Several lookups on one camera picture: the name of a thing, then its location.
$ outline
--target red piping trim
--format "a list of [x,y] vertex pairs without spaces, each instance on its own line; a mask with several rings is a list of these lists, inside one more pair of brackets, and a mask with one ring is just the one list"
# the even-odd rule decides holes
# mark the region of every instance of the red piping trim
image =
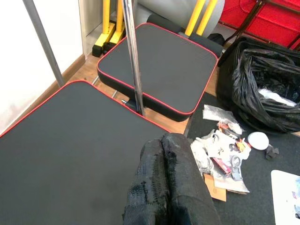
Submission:
[[15,128],[19,123],[21,123],[25,118],[27,118],[28,116],[30,116],[31,114],[33,114],[39,107],[41,107],[43,104],[45,104],[48,100],[50,100],[54,95],[56,95],[58,92],[60,92],[62,89],[64,89],[65,87],[73,84],[73,83],[87,83],[89,84],[90,86],[92,86],[94,89],[98,90],[101,94],[105,95],[106,97],[112,99],[113,101],[117,102],[119,105],[121,105],[122,107],[128,109],[129,111],[131,111],[132,113],[134,113],[135,115],[143,118],[144,120],[162,128],[163,130],[165,130],[166,132],[170,133],[169,130],[165,129],[164,127],[162,127],[161,125],[141,116],[140,114],[138,114],[137,112],[133,111],[132,109],[130,109],[128,106],[118,102],[116,99],[114,98],[111,98],[109,95],[107,95],[106,93],[102,92],[100,89],[98,89],[97,87],[93,86],[91,83],[85,81],[85,80],[78,80],[78,81],[71,81],[67,84],[65,84],[63,87],[61,87],[59,90],[57,90],[55,93],[53,93],[49,98],[47,98],[44,102],[42,102],[41,104],[39,104],[37,107],[35,107],[31,112],[29,112],[27,115],[25,115],[22,119],[20,119],[16,124],[14,124],[11,128],[7,129],[6,131],[4,131],[3,134],[0,135],[0,138],[3,137],[5,134],[7,134],[10,130],[12,130],[13,128]]
[[[164,103],[164,102],[158,100],[157,98],[155,98],[155,97],[153,97],[153,96],[151,96],[151,95],[149,95],[149,94],[143,92],[143,95],[144,95],[144,96],[147,96],[147,97],[153,99],[154,101],[159,102],[160,104],[164,105],[165,107],[167,107],[167,108],[169,108],[169,109],[171,109],[171,110],[173,110],[173,111],[175,111],[175,112],[177,112],[177,113],[179,113],[179,114],[182,114],[182,115],[191,115],[191,114],[193,114],[194,111],[196,110],[197,106],[199,105],[199,103],[200,103],[200,101],[201,101],[201,98],[202,98],[202,96],[203,96],[203,94],[204,94],[204,92],[205,92],[205,89],[207,88],[207,85],[208,85],[208,83],[209,83],[209,81],[210,81],[210,79],[211,79],[211,77],[212,77],[212,74],[213,74],[213,72],[214,72],[214,70],[215,70],[215,68],[216,68],[216,66],[217,66],[217,63],[218,63],[218,58],[217,58],[217,56],[216,56],[211,50],[209,50],[209,49],[203,47],[202,45],[200,45],[200,44],[198,44],[198,43],[195,43],[195,42],[193,42],[193,41],[191,41],[191,40],[189,40],[189,39],[187,39],[187,38],[185,38],[185,37],[182,37],[182,36],[180,36],[180,35],[178,35],[178,34],[176,34],[176,33],[171,32],[171,31],[169,31],[169,30],[166,30],[165,28],[162,28],[162,27],[159,27],[159,26],[157,26],[157,25],[155,25],[155,24],[152,24],[152,23],[150,23],[150,22],[142,23],[142,24],[138,25],[138,26],[136,27],[136,29],[139,28],[139,27],[142,26],[142,25],[151,25],[151,26],[160,28],[160,29],[162,29],[162,30],[165,30],[165,31],[167,31],[167,32],[169,32],[169,33],[172,33],[172,34],[174,34],[174,35],[176,35],[176,36],[178,36],[178,37],[180,37],[180,38],[182,38],[182,39],[187,40],[188,42],[190,42],[190,43],[192,43],[192,44],[194,44],[194,45],[197,45],[197,46],[199,46],[199,47],[205,49],[206,51],[210,52],[210,53],[216,58],[216,64],[215,64],[215,66],[214,66],[214,68],[213,68],[213,70],[212,70],[212,72],[211,72],[211,74],[210,74],[210,77],[209,77],[209,79],[208,79],[208,81],[207,81],[207,83],[206,83],[206,85],[205,85],[205,88],[204,88],[204,90],[203,90],[203,92],[202,92],[202,95],[200,96],[200,98],[199,98],[199,100],[198,100],[198,102],[197,102],[195,108],[194,108],[192,111],[190,111],[190,112],[181,112],[181,111],[179,111],[179,110],[177,110],[177,109],[174,109],[174,108],[171,107],[170,105],[167,105],[166,103]],[[107,53],[99,60],[98,65],[97,65],[97,69],[98,69],[98,71],[99,71],[100,73],[102,73],[103,75],[105,75],[105,76],[107,76],[107,77],[109,77],[109,78],[111,78],[111,79],[113,79],[113,80],[115,80],[115,81],[117,81],[117,82],[119,82],[119,83],[121,83],[121,84],[123,84],[123,85],[125,85],[125,86],[127,86],[127,87],[129,87],[129,88],[131,88],[131,89],[134,90],[135,88],[134,88],[133,86],[131,86],[131,85],[129,85],[129,84],[127,84],[127,83],[125,83],[125,82],[123,82],[123,81],[121,81],[121,80],[118,80],[118,79],[115,78],[115,77],[112,77],[112,76],[108,75],[107,73],[103,72],[103,71],[100,69],[100,66],[99,66],[101,60],[103,60],[103,59],[104,59],[111,51],[113,51],[113,50],[114,50],[119,44],[121,44],[126,38],[127,38],[127,37],[124,37],[117,45],[115,45],[109,52],[107,52]]]

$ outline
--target yellow leg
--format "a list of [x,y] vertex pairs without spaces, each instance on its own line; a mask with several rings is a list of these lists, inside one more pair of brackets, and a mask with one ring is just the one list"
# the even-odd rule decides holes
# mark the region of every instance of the yellow leg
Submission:
[[198,35],[202,35],[203,34],[204,29],[205,29],[205,27],[206,27],[206,25],[208,23],[208,20],[210,19],[210,16],[211,16],[211,14],[212,14],[212,12],[213,12],[216,4],[217,4],[217,1],[218,0],[210,0],[209,4],[208,4],[208,6],[207,6],[207,8],[205,10],[204,16],[203,16],[203,18],[202,18],[202,20],[200,22],[200,25],[199,25],[199,27],[197,29],[196,33]]
[[198,20],[198,17],[201,13],[201,10],[203,8],[203,5],[205,3],[205,0],[198,0],[197,3],[196,3],[196,6],[193,10],[193,13],[191,15],[191,18],[189,19],[189,22],[188,22],[188,25],[187,25],[187,29],[186,29],[186,32],[185,34],[190,36],[194,30],[194,27],[195,27],[195,24]]
[[102,34],[93,46],[92,54],[99,57],[102,54],[102,46],[104,42],[109,42],[114,31],[116,30],[116,25],[109,22],[110,13],[110,0],[103,0],[103,20],[102,20]]
[[110,0],[103,0],[103,20],[102,20],[103,34],[108,34],[109,32],[109,13],[110,13]]
[[110,42],[117,44],[122,39],[124,30],[125,30],[125,24],[123,23],[122,0],[118,0],[117,28]]
[[95,45],[103,46],[103,43],[108,42],[109,39],[112,37],[115,29],[116,29],[116,25],[114,23],[110,22],[109,26],[108,26],[108,33],[107,34],[102,33],[100,35],[100,37],[98,38],[98,40],[96,41]]
[[122,7],[122,0],[118,0],[118,12],[117,12],[117,32],[122,31],[123,25],[123,7]]

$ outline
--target black foam block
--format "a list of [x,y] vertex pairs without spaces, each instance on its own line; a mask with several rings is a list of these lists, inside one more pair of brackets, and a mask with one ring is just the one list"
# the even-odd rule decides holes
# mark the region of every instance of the black foam block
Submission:
[[148,17],[147,22],[148,23],[153,23],[157,26],[160,26],[160,27],[165,28],[169,31],[172,31],[176,34],[178,34],[179,32],[184,30],[181,26],[173,23],[172,21],[170,21],[168,19],[163,18],[162,16],[156,15],[156,14],[151,14]]
[[220,225],[187,138],[167,134],[162,139],[171,195],[171,224]]
[[147,142],[127,195],[124,225],[167,225],[169,189],[161,141]]
[[195,33],[192,33],[191,36],[189,36],[190,40],[202,45],[203,47],[211,50],[213,53],[216,54],[216,56],[220,57],[221,56],[221,53],[222,53],[222,50],[223,50],[223,46],[219,45],[218,43],[206,38],[206,37],[203,37],[203,36],[200,36],[200,35],[197,35]]

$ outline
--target scrap pile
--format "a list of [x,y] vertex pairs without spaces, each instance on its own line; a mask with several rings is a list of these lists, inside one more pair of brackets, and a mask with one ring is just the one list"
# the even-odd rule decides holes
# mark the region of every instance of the scrap pile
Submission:
[[197,137],[191,144],[201,175],[210,174],[214,181],[213,188],[218,190],[249,193],[240,169],[242,161],[247,160],[251,152],[251,146],[242,137],[243,129],[232,112],[211,105],[204,105],[203,118],[218,123],[217,129],[207,136]]

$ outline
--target garbage bag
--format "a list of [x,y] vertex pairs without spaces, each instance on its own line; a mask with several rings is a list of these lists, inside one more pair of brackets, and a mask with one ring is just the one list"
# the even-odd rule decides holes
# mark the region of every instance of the garbage bag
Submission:
[[[300,131],[300,53],[240,38],[221,57],[217,98],[246,123],[267,133]],[[268,89],[296,103],[261,95]]]

